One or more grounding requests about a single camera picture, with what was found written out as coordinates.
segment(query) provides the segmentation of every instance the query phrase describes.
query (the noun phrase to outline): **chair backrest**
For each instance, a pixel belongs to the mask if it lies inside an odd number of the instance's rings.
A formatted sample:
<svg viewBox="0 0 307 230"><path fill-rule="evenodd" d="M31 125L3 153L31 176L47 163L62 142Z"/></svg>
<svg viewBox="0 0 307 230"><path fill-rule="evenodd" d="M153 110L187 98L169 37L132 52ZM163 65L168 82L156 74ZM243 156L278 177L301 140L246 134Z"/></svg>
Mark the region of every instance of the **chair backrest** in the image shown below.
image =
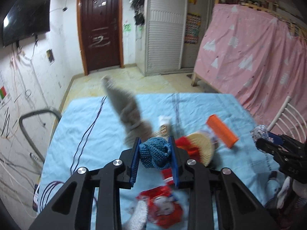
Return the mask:
<svg viewBox="0 0 307 230"><path fill-rule="evenodd" d="M303 116L291 104L291 97L287 96L280 110L268 126L271 131L276 125L283 134L301 143L306 141L307 124Z"/></svg>

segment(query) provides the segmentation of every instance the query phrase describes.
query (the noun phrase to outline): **gray handle rail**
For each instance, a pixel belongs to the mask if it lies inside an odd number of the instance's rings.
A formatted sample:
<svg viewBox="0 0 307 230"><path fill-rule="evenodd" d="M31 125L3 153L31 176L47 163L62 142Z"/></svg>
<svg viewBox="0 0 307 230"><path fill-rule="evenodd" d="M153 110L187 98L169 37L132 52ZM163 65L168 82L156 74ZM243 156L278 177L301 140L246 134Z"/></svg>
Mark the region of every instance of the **gray handle rail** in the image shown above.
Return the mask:
<svg viewBox="0 0 307 230"><path fill-rule="evenodd" d="M32 111L32 112L29 112L27 114L24 114L20 117L19 119L19 126L20 126L20 129L23 133L23 135L25 136L26 140L29 142L30 146L32 147L32 149L34 150L34 152L38 155L38 157L42 160L42 162L44 163L45 162L45 158L43 157L43 155L39 152L39 150L37 149L37 147L35 146L34 142L32 141L32 139L30 138L29 134L27 133L22 121L25 119L25 118L28 118L28 117L32 117L32 116L35 116L35 115L39 115L39 114L45 114L45 113L52 113L53 115L56 116L56 118L60 121L61 118L62 118L62 115L61 113L56 110L55 108L52 108L52 107L47 107L45 109L40 109L40 110L35 110L35 111Z"/></svg>

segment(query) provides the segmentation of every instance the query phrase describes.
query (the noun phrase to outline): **flag sticker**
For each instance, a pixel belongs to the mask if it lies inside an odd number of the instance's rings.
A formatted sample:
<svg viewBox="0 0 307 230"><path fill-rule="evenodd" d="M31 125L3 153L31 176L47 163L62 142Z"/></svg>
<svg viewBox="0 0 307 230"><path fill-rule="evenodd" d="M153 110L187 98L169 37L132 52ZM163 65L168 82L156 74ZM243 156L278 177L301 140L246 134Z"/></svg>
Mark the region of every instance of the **flag sticker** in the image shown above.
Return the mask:
<svg viewBox="0 0 307 230"><path fill-rule="evenodd" d="M3 87L1 87L1 89L0 89L0 97L1 97L1 99L4 99L4 97L7 95L7 92L5 91L5 88L4 88L4 86Z"/></svg>

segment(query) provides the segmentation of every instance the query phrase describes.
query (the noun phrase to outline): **orange comb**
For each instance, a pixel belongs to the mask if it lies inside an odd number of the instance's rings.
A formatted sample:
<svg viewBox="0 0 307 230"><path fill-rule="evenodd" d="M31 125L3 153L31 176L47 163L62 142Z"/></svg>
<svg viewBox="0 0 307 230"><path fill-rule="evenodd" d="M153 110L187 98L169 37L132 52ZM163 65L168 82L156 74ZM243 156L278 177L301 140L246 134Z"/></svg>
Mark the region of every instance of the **orange comb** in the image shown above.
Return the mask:
<svg viewBox="0 0 307 230"><path fill-rule="evenodd" d="M207 120L207 125L214 131L228 148L231 148L239 138L217 117L211 115Z"/></svg>

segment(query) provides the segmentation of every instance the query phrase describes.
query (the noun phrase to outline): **wooden bed frame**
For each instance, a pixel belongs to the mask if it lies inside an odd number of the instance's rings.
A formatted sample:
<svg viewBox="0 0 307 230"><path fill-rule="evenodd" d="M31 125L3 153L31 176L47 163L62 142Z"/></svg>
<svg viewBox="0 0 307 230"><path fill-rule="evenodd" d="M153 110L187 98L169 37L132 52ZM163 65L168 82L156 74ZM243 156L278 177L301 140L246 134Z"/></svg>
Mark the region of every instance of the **wooden bed frame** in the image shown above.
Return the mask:
<svg viewBox="0 0 307 230"><path fill-rule="evenodd" d="M215 0L214 4L218 4L220 3L220 0ZM295 33L301 37L302 39L304 39L307 42L307 29L301 27L300 25L296 24L293 20L289 19L286 16L283 16L273 10L264 8L264 7L259 7L257 5L254 4L250 4L250 3L241 3L240 5L242 6L247 6L249 8L252 8L254 10L257 11L264 11L267 12L275 17L277 17L279 20L284 21L285 23L287 23L290 33L292 35L294 35ZM208 83L206 80L204 80L201 76L199 76L195 71L193 71L193 75L192 75L192 86L197 86L197 82L201 80L204 83L206 83L208 86L212 87L214 90L218 91L219 93L221 93L217 88L215 88L213 85L211 85L210 83Z"/></svg>

